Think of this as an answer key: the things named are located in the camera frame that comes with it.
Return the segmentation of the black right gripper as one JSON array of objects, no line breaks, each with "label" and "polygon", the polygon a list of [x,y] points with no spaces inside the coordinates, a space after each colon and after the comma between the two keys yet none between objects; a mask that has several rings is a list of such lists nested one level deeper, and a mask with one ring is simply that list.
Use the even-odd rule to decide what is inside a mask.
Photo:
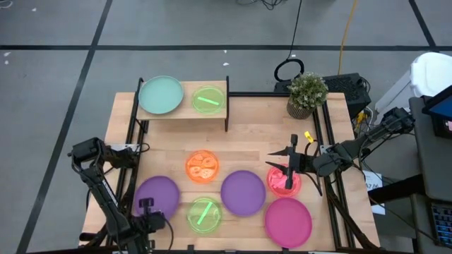
[{"label": "black right gripper", "polygon": [[287,180],[285,182],[286,189],[292,189],[293,187],[293,174],[307,174],[307,173],[315,173],[314,166],[312,165],[312,161],[315,156],[317,156],[318,150],[314,152],[313,155],[308,155],[309,148],[312,144],[315,144],[317,140],[314,140],[312,143],[308,142],[304,147],[304,152],[299,153],[296,152],[296,147],[298,143],[298,135],[292,134],[290,136],[290,146],[286,147],[283,150],[269,153],[269,155],[277,155],[277,156],[288,156],[289,162],[288,166],[284,166],[281,164],[276,164],[273,162],[266,162],[266,164],[271,165],[281,171],[285,171],[285,175],[287,176]]}]

